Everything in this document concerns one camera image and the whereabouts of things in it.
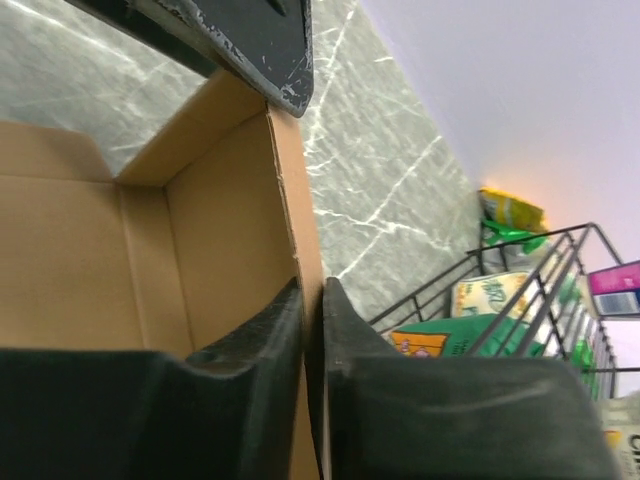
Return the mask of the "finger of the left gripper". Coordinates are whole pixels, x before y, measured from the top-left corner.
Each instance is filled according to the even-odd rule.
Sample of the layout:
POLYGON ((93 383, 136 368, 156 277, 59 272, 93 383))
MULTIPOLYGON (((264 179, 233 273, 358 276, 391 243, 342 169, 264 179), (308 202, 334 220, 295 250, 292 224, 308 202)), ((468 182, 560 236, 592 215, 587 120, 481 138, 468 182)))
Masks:
POLYGON ((224 69, 296 118, 314 93, 312 5, 264 0, 76 0, 74 7, 209 77, 224 69))

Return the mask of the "Chobani yogurt cup in basket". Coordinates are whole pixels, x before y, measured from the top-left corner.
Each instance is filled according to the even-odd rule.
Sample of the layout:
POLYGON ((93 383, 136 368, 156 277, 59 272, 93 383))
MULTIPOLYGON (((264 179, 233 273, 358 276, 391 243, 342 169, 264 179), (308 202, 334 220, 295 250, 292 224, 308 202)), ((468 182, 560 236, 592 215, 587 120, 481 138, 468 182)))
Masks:
POLYGON ((639 480, 639 392, 601 402, 600 416, 622 478, 639 480))

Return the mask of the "red white package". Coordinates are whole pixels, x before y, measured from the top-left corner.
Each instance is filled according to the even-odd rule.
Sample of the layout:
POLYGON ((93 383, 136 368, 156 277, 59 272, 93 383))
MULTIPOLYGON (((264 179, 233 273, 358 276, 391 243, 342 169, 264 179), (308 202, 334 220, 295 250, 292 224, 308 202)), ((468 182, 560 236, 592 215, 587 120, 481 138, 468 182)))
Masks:
POLYGON ((634 261, 587 275, 589 292, 599 316, 639 316, 639 271, 639 262, 634 261))

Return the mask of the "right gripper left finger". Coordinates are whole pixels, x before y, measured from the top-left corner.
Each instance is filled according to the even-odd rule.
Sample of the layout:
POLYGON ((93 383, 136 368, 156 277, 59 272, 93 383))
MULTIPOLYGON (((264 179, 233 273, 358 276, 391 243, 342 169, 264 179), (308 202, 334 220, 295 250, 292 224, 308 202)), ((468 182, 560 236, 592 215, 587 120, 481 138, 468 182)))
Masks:
POLYGON ((225 337, 153 351, 1 353, 5 479, 284 479, 301 365, 288 283, 225 337))

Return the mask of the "brown cardboard box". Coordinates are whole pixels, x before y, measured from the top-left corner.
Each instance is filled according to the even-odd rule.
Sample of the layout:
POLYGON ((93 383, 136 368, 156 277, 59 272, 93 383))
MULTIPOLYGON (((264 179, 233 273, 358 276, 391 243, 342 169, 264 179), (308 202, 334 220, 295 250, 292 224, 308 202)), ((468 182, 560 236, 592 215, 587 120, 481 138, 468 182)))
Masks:
POLYGON ((290 471, 317 479, 304 359, 324 283, 298 121, 214 74, 118 175, 86 134, 1 125, 1 353, 185 359, 302 293, 290 471))

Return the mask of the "green snack bag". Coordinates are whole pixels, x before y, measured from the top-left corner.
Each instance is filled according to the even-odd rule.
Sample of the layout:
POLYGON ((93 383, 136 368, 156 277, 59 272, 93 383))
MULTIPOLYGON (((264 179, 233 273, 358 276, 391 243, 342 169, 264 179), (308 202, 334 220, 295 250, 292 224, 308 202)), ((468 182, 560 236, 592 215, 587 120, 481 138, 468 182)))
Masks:
POLYGON ((483 219, 481 226, 483 243, 486 246, 507 244, 510 247, 515 247, 517 253, 531 255, 534 252, 542 251, 546 243, 545 237, 537 237, 535 233, 502 225, 492 220, 483 219))

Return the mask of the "yellow snack bag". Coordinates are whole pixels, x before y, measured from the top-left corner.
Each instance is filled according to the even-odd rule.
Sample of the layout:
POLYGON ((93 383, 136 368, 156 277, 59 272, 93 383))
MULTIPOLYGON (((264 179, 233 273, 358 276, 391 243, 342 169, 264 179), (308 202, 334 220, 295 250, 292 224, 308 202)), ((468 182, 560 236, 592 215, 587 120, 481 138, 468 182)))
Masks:
POLYGON ((547 230, 542 208, 512 194, 483 187, 479 190, 481 204, 494 222, 529 232, 547 230))

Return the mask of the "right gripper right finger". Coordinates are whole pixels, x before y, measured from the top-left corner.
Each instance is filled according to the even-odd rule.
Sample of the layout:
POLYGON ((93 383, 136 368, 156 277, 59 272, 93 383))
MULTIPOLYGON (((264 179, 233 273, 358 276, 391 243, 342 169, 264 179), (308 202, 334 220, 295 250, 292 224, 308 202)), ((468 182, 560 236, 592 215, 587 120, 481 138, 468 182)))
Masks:
POLYGON ((326 479, 617 479, 594 403, 550 359, 397 352, 328 278, 314 344, 326 479))

